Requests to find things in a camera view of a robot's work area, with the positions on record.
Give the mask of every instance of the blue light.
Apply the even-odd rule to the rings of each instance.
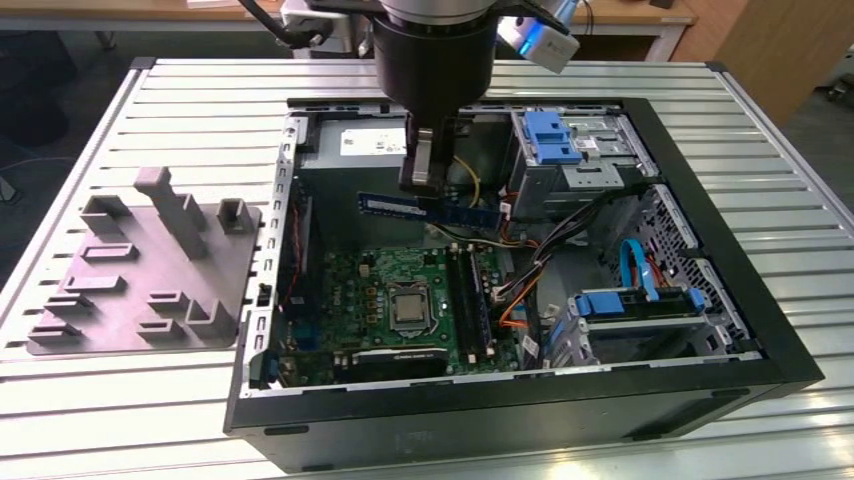
[[[524,39],[524,43],[521,44],[521,48],[518,48],[518,55],[524,56],[530,50],[530,47],[538,42],[538,37],[542,35],[542,25],[540,23],[534,23],[528,31],[528,36]]]

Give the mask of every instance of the wooden desk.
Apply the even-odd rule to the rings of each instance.
[[[282,0],[258,0],[278,14]],[[664,10],[636,0],[589,0],[593,35],[655,37],[648,61],[667,61],[684,27],[696,16],[681,0]],[[573,32],[585,22],[585,7],[572,19]],[[240,7],[186,8],[184,0],[0,0],[0,30],[82,31],[257,31],[262,27]]]

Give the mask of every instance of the aluminum extrusion table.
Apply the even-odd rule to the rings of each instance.
[[[26,354],[23,342],[79,244],[77,209],[89,195],[119,194],[127,204],[143,204],[130,186],[135,168],[165,165],[174,191],[192,193],[198,203],[241,197],[268,211],[286,99],[344,90],[376,96],[373,66],[340,60],[157,60],[134,66],[0,294],[1,479],[280,475],[242,440],[221,433],[233,349],[45,360]],[[854,223],[728,74],[701,64],[575,63],[552,76],[529,64],[497,62],[489,94],[649,99],[827,379],[680,439],[394,467],[381,475],[579,480],[849,474]]]

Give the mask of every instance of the yellow wire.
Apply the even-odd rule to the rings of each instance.
[[[468,204],[468,208],[473,208],[477,205],[477,200],[480,200],[480,178],[461,158],[453,155],[453,160],[462,166],[468,175],[470,175],[470,181],[474,182],[474,196],[470,198],[470,203]]]
[[[506,321],[506,317],[509,316],[509,312],[512,311],[513,307],[518,304],[518,302],[521,301],[524,296],[528,294],[528,292],[530,291],[530,288],[533,288],[533,285],[536,285],[536,281],[538,280],[538,277],[541,277],[541,276],[542,276],[542,272],[540,272],[538,275],[536,275],[536,277],[533,277],[533,280],[530,280],[530,283],[528,283],[526,287],[524,287],[524,290],[521,290],[521,293],[518,293],[518,295],[516,296],[516,299],[509,304],[509,307],[506,307],[506,310],[504,310],[504,314],[501,315],[501,318],[500,318],[500,321],[498,321],[498,325],[501,325],[501,324],[509,325],[510,323],[513,323],[512,320],[509,322]]]

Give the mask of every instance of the black cable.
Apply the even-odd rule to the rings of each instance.
[[[240,5],[242,5],[242,8],[245,8],[245,11],[249,12],[249,15],[254,17],[254,20],[260,22],[269,33],[273,34],[289,49],[296,50],[300,48],[314,47],[320,45],[326,38],[329,38],[334,28],[330,20],[306,19],[300,24],[300,27],[304,29],[300,31],[290,31],[269,16],[266,11],[257,5],[257,3],[254,3],[254,0],[237,1],[240,2]],[[316,45],[312,45],[312,38],[317,35],[320,35],[321,41],[316,42]]]
[[[550,250],[560,246],[562,242],[580,234],[589,224],[596,219],[601,208],[613,200],[621,197],[632,195],[640,195],[653,183],[660,183],[660,179],[649,178],[644,182],[636,183],[620,190],[611,190],[596,198],[593,198],[583,207],[580,207],[572,214],[564,218],[554,226],[550,233],[542,239],[533,255],[530,256],[530,265],[528,270],[510,282],[508,282],[498,290],[498,294],[509,292],[517,285],[526,281],[533,275],[536,275],[545,263],[550,259]]]

